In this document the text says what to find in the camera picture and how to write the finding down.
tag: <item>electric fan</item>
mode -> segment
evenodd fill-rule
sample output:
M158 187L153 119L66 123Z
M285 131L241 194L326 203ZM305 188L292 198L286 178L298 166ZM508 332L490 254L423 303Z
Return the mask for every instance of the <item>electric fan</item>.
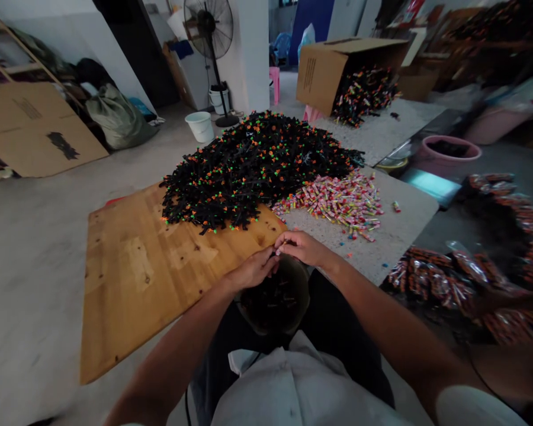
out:
M219 78L217 59L224 56L233 39L233 15L227 0L185 0L185 30L195 48L213 62L213 70L219 84L219 94L224 116L217 119L218 127L231 127L239 119L227 111L223 91L226 89Z

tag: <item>black pants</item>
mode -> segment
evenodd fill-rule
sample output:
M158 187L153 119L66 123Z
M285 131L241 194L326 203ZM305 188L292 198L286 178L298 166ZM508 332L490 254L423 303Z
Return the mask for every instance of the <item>black pants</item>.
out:
M339 359L353 381L394 408L391 386L381 369L381 354L349 303L317 270L309 287L310 306L298 329L317 350ZM191 382L199 425L211 424L219 399L238 378L229 367L229 352L248 349L268 354L277 347L288 348L291 339L287 335L257 335L231 303Z

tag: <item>fan stand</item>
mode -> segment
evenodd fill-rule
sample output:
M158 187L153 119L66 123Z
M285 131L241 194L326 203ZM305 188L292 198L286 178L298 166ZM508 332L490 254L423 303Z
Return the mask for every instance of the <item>fan stand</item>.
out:
M219 95L221 96L221 104L223 105L224 116L219 117L215 124L217 127L232 127L239 123L239 117L231 115L227 112L225 107L225 99L223 99L223 85L221 84L221 79L219 78L219 70L217 69L217 59L215 58L215 50L213 50L213 41L211 39L211 33L206 34L207 44L211 50L211 61L213 62L213 70L215 71L215 77L217 79L217 84L219 85Z

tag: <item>green sack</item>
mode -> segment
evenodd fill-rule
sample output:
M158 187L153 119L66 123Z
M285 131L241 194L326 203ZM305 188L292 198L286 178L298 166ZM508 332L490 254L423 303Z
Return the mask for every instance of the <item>green sack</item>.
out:
M158 132L146 122L138 108L112 84L85 102L91 118L97 122L114 150L141 145Z

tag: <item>pile of black candy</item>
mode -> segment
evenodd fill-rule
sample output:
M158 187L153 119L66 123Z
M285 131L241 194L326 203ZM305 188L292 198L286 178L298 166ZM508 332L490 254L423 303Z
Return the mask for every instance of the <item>pile of black candy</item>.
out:
M296 193L316 176L345 177L364 165L362 151L345 150L332 134L271 111L253 113L209 145L184 156L160 186L168 190L162 217L206 231L247 229L261 203Z

